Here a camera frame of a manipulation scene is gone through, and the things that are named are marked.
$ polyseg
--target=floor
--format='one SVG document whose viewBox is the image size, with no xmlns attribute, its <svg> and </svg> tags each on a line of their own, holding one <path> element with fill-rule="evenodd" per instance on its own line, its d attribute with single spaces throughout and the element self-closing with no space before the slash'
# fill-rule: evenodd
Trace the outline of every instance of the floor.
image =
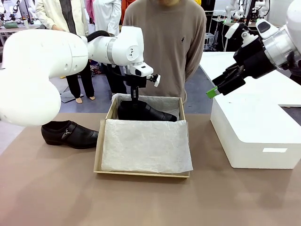
<svg viewBox="0 0 301 226">
<path fill-rule="evenodd" d="M 62 113 L 106 113 L 111 105 L 111 92 L 106 77 L 97 75 L 93 78 L 95 88 L 94 101 L 83 97 L 83 103 L 77 104 L 75 101 L 62 103 L 60 112 Z M 201 68 L 198 68 L 195 75 L 186 82 L 187 103 L 185 113 L 211 113 L 212 100 L 206 96 L 206 91 L 212 88 L 211 82 L 206 77 Z M 301 108 L 284 108 L 284 110 L 301 125 Z M 18 136 L 23 127 L 10 125 L 0 121 L 0 154 Z"/>
<path fill-rule="evenodd" d="M 62 103 L 60 112 L 62 113 L 106 113 L 111 105 L 111 92 L 107 79 L 103 75 L 97 75 L 92 78 L 95 89 L 94 101 L 83 97 L 83 104 L 77 104 L 75 101 Z M 187 103 L 185 105 L 186 113 L 211 113 L 212 100 L 206 96 L 206 91 L 212 88 L 211 82 L 205 76 L 201 68 L 198 68 L 195 75 L 186 82 Z"/>
</svg>

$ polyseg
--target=black leather shoe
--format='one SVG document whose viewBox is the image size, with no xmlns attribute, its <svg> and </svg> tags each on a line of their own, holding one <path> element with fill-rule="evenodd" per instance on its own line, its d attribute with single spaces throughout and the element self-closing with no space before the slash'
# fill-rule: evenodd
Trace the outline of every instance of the black leather shoe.
<svg viewBox="0 0 301 226">
<path fill-rule="evenodd" d="M 73 121 L 51 121 L 41 128 L 48 145 L 68 145 L 76 149 L 96 147 L 98 132 Z"/>
<path fill-rule="evenodd" d="M 132 121 L 177 121 L 174 115 L 157 111 L 144 101 L 122 101 L 118 107 L 118 118 Z"/>
</svg>

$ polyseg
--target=pink shirt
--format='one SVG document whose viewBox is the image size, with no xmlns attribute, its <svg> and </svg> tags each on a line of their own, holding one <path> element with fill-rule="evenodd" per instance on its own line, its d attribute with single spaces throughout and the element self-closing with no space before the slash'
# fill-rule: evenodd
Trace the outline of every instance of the pink shirt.
<svg viewBox="0 0 301 226">
<path fill-rule="evenodd" d="M 94 0 L 86 0 L 86 10 L 88 12 L 89 17 L 91 17 L 92 21 L 94 22 L 93 2 Z"/>
</svg>

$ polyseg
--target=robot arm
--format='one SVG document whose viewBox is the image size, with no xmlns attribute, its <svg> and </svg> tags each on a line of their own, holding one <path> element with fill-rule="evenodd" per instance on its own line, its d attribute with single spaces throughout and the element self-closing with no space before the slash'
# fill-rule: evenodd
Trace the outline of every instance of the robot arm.
<svg viewBox="0 0 301 226">
<path fill-rule="evenodd" d="M 301 60 L 301 0 L 291 3 L 287 12 L 286 25 L 276 28 L 266 20 L 256 23 L 260 36 L 253 35 L 244 24 L 233 25 L 227 38 L 242 38 L 243 45 L 234 54 L 236 63 L 227 68 L 223 75 L 212 82 L 214 89 L 207 92 L 209 97 L 220 93 L 226 95 L 246 82 L 251 76 L 260 78 L 277 67 L 287 70 Z"/>
<path fill-rule="evenodd" d="M 0 14 L 5 14 L 6 13 L 6 10 L 3 6 L 3 2 L 0 0 Z"/>
<path fill-rule="evenodd" d="M 266 15 L 266 12 L 269 10 L 269 0 L 260 0 L 257 1 L 255 4 L 255 8 L 258 9 L 258 17 L 264 18 Z"/>
<path fill-rule="evenodd" d="M 35 40 L 24 45 L 23 40 Z M 127 79 L 137 87 L 158 75 L 143 62 L 143 35 L 137 27 L 123 26 L 117 37 L 95 32 L 86 37 L 52 30 L 25 30 L 10 36 L 3 49 L 0 70 L 0 119 L 16 125 L 36 126 L 51 121 L 59 112 L 61 98 L 49 78 L 79 73 L 89 58 L 126 66 Z M 18 52 L 25 56 L 18 61 Z"/>
<path fill-rule="evenodd" d="M 234 14 L 232 14 L 231 11 L 236 10 L 236 5 L 239 6 L 239 9 Z M 225 21 L 226 23 L 231 23 L 231 17 L 234 17 L 234 19 L 240 19 L 244 13 L 242 0 L 231 0 L 230 6 L 226 7 L 226 13 L 227 13 L 227 19 Z"/>
<path fill-rule="evenodd" d="M 20 10 L 20 4 L 23 2 L 23 0 L 17 0 L 14 6 L 10 7 L 10 14 L 12 17 L 12 20 L 15 20 L 15 18 L 13 17 L 13 14 L 16 14 L 19 10 Z M 35 8 L 35 0 L 25 0 L 25 5 L 26 5 L 26 9 L 27 9 L 27 13 L 32 15 L 33 18 L 37 18 L 36 17 L 36 8 Z"/>
</svg>

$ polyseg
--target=white tissue paper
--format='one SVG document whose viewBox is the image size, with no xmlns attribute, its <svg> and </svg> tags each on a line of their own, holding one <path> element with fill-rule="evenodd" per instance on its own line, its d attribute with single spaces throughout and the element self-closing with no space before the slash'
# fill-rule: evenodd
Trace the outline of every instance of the white tissue paper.
<svg viewBox="0 0 301 226">
<path fill-rule="evenodd" d="M 186 121 L 106 120 L 101 168 L 155 173 L 193 170 Z"/>
</svg>

